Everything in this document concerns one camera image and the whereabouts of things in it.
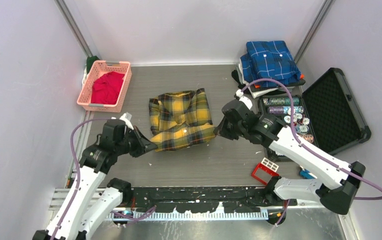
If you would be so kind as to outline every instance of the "red cloth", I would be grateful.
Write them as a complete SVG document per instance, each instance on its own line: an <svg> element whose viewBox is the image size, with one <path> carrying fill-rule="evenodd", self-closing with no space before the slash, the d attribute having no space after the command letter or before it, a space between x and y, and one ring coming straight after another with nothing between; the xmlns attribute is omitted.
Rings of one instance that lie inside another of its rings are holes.
<svg viewBox="0 0 382 240"><path fill-rule="evenodd" d="M124 76L125 74L123 73L111 71L95 80L94 85L92 85L91 103L116 104L124 84Z"/></svg>

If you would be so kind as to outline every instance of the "wall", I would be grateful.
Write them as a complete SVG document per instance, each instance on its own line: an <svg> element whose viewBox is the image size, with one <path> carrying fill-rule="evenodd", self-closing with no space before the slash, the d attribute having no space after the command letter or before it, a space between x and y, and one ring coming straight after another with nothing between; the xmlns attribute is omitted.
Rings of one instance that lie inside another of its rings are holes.
<svg viewBox="0 0 382 240"><path fill-rule="evenodd" d="M66 183L85 60L53 1L0 1L0 240L32 239Z"/></svg>
<svg viewBox="0 0 382 240"><path fill-rule="evenodd" d="M372 138L338 155L366 165L365 177L382 186L382 1L337 0L299 66L307 88L328 68L341 68L372 130ZM378 196L363 184L359 196ZM382 239L382 201L354 201L363 240Z"/></svg>
<svg viewBox="0 0 382 240"><path fill-rule="evenodd" d="M91 49L97 49L104 60L132 64L236 62L247 41L260 40L285 40L296 54L322 3L68 1Z"/></svg>

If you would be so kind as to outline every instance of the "yellow and black plaid fabric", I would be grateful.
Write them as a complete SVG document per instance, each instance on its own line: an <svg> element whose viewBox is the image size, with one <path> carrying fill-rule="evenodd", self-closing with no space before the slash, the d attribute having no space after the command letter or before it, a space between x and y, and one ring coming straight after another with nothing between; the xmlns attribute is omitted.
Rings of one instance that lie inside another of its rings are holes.
<svg viewBox="0 0 382 240"><path fill-rule="evenodd" d="M174 151L215 138L204 88L164 93L150 98L150 141L159 151Z"/></svg>

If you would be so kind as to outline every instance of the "folded blue shirt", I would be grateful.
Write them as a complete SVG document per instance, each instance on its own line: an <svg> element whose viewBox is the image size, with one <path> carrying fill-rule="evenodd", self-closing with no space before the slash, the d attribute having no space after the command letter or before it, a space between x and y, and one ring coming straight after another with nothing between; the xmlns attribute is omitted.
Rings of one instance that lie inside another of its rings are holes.
<svg viewBox="0 0 382 240"><path fill-rule="evenodd" d="M241 57L242 75L246 82L257 79L275 79L284 85L300 80L301 72L284 41L249 41L247 54ZM262 87L277 87L263 82Z"/></svg>

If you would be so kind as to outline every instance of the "pink laundry basket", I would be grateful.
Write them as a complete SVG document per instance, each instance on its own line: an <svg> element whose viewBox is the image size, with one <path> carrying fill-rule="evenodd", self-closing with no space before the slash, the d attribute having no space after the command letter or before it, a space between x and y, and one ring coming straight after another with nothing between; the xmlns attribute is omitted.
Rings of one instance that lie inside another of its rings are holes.
<svg viewBox="0 0 382 240"><path fill-rule="evenodd" d="M91 95L93 94L94 82L104 74L110 72L125 74L123 77L123 85L120 89L119 97L117 97L116 104L91 103ZM120 61L119 63L115 64L107 64L106 61L95 61L92 64L92 68L91 71L89 71L88 77L86 78L85 85L83 85L82 91L80 91L80 95L77 98L77 104L81 105L87 111L120 113L131 77L132 71L130 62Z"/></svg>

